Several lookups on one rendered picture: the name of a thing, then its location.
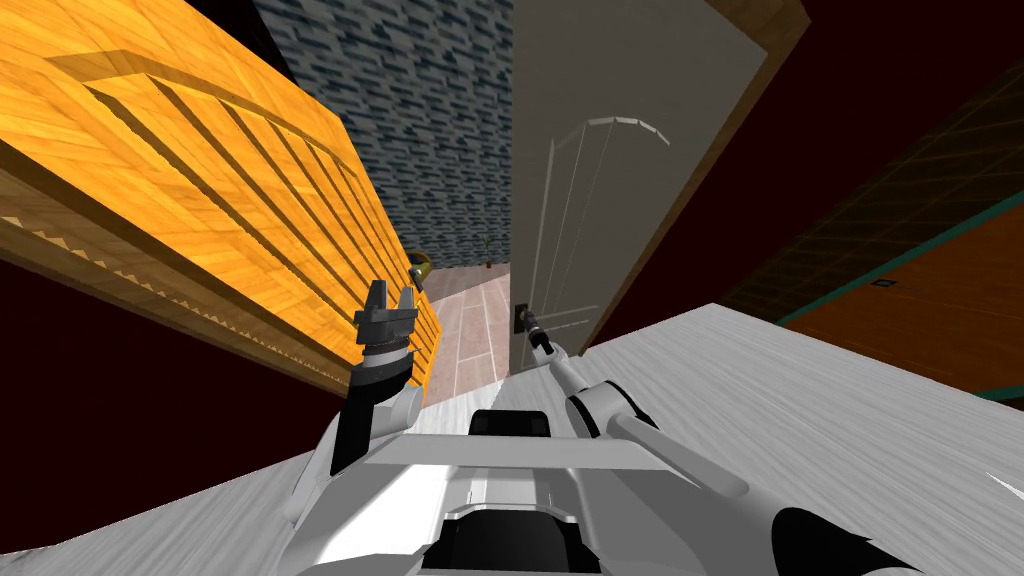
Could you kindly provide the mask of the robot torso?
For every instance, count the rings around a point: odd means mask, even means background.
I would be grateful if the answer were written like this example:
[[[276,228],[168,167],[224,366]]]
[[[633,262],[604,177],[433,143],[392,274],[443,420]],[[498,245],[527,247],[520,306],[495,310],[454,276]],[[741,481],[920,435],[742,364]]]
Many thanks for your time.
[[[705,576],[633,491],[672,470],[628,441],[404,435],[330,479],[274,576]]]

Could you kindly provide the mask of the pale grey panelled door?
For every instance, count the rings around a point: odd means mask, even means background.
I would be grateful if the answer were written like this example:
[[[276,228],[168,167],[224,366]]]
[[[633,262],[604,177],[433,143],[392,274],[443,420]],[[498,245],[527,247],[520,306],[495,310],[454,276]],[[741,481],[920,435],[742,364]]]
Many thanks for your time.
[[[768,53],[710,0],[515,0],[512,306],[581,354]]]

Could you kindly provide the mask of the orange wooden slatted door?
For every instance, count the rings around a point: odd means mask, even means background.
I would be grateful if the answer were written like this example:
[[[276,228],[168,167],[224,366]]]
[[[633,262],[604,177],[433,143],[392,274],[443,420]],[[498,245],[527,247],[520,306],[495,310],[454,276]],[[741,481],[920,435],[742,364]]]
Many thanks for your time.
[[[0,259],[338,395],[412,285],[340,119],[184,0],[0,0]]]

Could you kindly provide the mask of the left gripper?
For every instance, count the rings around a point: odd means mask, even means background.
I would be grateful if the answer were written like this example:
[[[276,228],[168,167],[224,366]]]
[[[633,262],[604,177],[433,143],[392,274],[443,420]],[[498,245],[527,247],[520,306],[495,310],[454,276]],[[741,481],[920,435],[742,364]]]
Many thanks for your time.
[[[414,331],[418,308],[415,288],[403,287],[396,308],[388,308],[388,283],[376,279],[371,283],[366,310],[353,314],[357,326],[356,343],[362,346],[382,345],[407,339]]]

